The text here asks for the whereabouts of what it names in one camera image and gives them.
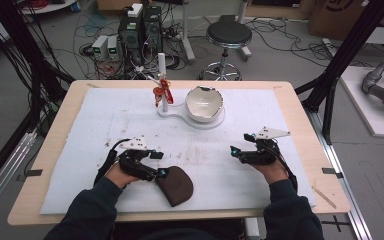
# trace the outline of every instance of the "floor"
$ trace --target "floor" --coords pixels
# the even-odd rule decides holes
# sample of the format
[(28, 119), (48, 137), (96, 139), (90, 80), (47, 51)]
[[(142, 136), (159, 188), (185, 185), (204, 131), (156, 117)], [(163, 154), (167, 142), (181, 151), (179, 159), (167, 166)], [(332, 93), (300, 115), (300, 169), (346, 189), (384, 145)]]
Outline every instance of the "floor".
[[(63, 9), (41, 15), (39, 18), (49, 42), (55, 49), (58, 61), (76, 79), (85, 79), (85, 73), (92, 72), (93, 69), (90, 61), (86, 65), (80, 57), (75, 58), (70, 53), (77, 52), (82, 44), (93, 42), (93, 38), (80, 37), (84, 36), (85, 30), (89, 34), (94, 34), (94, 30), (88, 30), (85, 25), (109, 24), (107, 28), (102, 29), (102, 34), (108, 34), (118, 27), (117, 14), (102, 14), (95, 7), (92, 4), (81, 13), (72, 13), (69, 9)], [(191, 38), (191, 44), (197, 59), (195, 63), (186, 65), (182, 70), (169, 70), (169, 79), (196, 79), (208, 63), (220, 58), (221, 49), (209, 44), (205, 38), (199, 37), (205, 34), (205, 28), (208, 26), (206, 22), (205, 18), (189, 20), (190, 29), (196, 28), (190, 36), (194, 36)], [(284, 23), (272, 21), (271, 24), (280, 26)], [(288, 33), (299, 36), (301, 42), (298, 46), (301, 48), (307, 48), (310, 43), (321, 43), (321, 38), (308, 35), (305, 22), (288, 21), (286, 24)], [(329, 61), (319, 60), (309, 51), (296, 52), (316, 64), (290, 51), (274, 50), (267, 45), (290, 49), (293, 42), (281, 32), (267, 30), (262, 36), (254, 33), (249, 45), (253, 55), (249, 61), (244, 62), (243, 57), (236, 52), (229, 54), (229, 61), (241, 70), (243, 80), (288, 81), (294, 87), (298, 87), (319, 76)], [(340, 44), (339, 41), (333, 41), (335, 46)], [(352, 64), (376, 66), (382, 59), (384, 59), (384, 48), (367, 44), (360, 50), (355, 58), (356, 61)], [(305, 99), (306, 95), (306, 93), (302, 94), (300, 98)], [(0, 51), (0, 149), (27, 112), (27, 90), (19, 82), (9, 62)], [(370, 135), (341, 84), (337, 87), (331, 137), (372, 238), (384, 239), (384, 138)], [(14, 227), (8, 225), (6, 221), (23, 185), (22, 180), (17, 180), (17, 177), (22, 174), (28, 161), (34, 157), (42, 141), (43, 137), (37, 139), (0, 196), (0, 239), (41, 239), (52, 227), (50, 225)], [(332, 215), (319, 217), (324, 222), (334, 221)], [(339, 215), (336, 218), (339, 222), (349, 222), (346, 215)], [(263, 226), (263, 219), (259, 219), (259, 223)], [(356, 239), (352, 228), (346, 224), (338, 228), (337, 225), (326, 223), (323, 224), (323, 231), (326, 239)]]

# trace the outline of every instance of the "electronic device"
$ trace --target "electronic device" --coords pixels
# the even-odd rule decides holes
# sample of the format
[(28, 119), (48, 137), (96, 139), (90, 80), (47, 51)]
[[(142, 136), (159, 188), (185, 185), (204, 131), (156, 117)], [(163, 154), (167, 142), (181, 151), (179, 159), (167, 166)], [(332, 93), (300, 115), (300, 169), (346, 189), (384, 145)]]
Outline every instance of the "electronic device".
[(97, 61), (105, 61), (108, 57), (108, 36), (101, 35), (92, 45)]
[(301, 0), (252, 0), (253, 5), (282, 6), (298, 8)]
[(120, 60), (121, 48), (118, 43), (118, 36), (108, 37), (108, 55), (112, 61)]
[(142, 7), (136, 6), (133, 11), (129, 12), (121, 16), (118, 35), (126, 63), (141, 66), (143, 64), (142, 47), (145, 38)]
[(163, 52), (161, 7), (150, 6), (145, 9), (144, 22), (148, 49), (157, 53)]

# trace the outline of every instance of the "hand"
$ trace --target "hand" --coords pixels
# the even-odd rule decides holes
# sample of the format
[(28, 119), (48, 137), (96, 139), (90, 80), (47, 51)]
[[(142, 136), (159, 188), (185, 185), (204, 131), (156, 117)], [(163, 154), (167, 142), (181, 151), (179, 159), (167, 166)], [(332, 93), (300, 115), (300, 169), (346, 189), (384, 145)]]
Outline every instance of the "hand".
[(110, 170), (108, 170), (105, 176), (119, 188), (124, 188), (127, 184), (140, 180), (137, 177), (133, 177), (129, 174), (124, 173), (121, 170), (120, 164), (118, 162), (114, 163), (111, 166)]
[(251, 165), (264, 175), (268, 184), (288, 179), (288, 173), (283, 167), (281, 160), (276, 160), (270, 165)]

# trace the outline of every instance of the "black stool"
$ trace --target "black stool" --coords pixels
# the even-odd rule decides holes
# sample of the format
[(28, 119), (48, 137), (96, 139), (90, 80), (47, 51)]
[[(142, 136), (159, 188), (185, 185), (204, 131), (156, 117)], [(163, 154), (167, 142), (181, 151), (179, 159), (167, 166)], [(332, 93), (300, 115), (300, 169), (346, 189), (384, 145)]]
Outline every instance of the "black stool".
[(198, 76), (205, 80), (242, 80), (239, 69), (227, 63), (227, 50), (240, 49), (251, 42), (252, 32), (244, 24), (236, 21), (218, 21), (207, 29), (207, 39), (216, 46), (223, 47), (220, 62), (211, 63)]

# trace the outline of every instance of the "brown fabric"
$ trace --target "brown fabric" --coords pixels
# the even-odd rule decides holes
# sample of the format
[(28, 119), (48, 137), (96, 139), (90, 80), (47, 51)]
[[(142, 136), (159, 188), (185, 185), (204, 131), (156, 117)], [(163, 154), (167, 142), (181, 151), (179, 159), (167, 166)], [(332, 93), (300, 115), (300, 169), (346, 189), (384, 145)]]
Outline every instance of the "brown fabric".
[(156, 178), (155, 182), (170, 205), (175, 207), (192, 197), (193, 183), (189, 176), (179, 167), (169, 167), (167, 172), (165, 178)]

